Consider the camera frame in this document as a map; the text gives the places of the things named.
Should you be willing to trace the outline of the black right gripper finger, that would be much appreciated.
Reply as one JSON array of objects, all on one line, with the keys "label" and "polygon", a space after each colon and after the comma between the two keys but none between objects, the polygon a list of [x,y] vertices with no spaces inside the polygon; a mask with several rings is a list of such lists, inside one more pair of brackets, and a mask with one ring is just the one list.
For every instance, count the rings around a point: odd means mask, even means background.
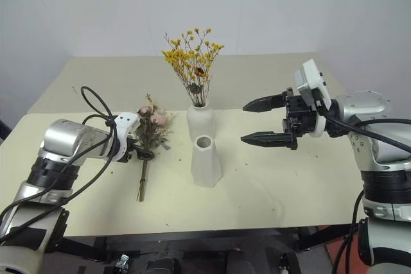
[{"label": "black right gripper finger", "polygon": [[297,149],[297,139],[292,133],[255,132],[240,139],[247,144],[264,148]]},{"label": "black right gripper finger", "polygon": [[286,92],[274,96],[266,96],[254,99],[243,106],[245,112],[268,112],[272,109],[283,108],[286,103]]}]

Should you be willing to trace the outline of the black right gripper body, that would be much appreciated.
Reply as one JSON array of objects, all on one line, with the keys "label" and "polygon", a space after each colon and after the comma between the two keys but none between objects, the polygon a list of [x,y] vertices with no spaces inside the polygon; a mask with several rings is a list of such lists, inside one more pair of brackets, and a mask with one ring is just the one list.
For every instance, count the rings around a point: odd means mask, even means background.
[{"label": "black right gripper body", "polygon": [[297,138],[315,131],[317,112],[304,102],[301,95],[295,95],[292,88],[287,88],[283,94],[285,95],[284,107],[286,110],[283,131],[289,135],[286,147],[296,150],[298,147]]}]

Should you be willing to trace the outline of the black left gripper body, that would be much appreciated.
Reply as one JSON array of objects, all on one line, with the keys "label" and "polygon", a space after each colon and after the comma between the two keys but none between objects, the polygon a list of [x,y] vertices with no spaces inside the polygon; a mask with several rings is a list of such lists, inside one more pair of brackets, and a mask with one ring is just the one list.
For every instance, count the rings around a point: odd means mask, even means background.
[{"label": "black left gripper body", "polygon": [[141,159],[141,147],[140,145],[137,143],[136,139],[133,139],[131,137],[127,138],[127,148],[126,148],[126,161],[131,160],[133,154],[136,155],[136,158],[138,160]]}]

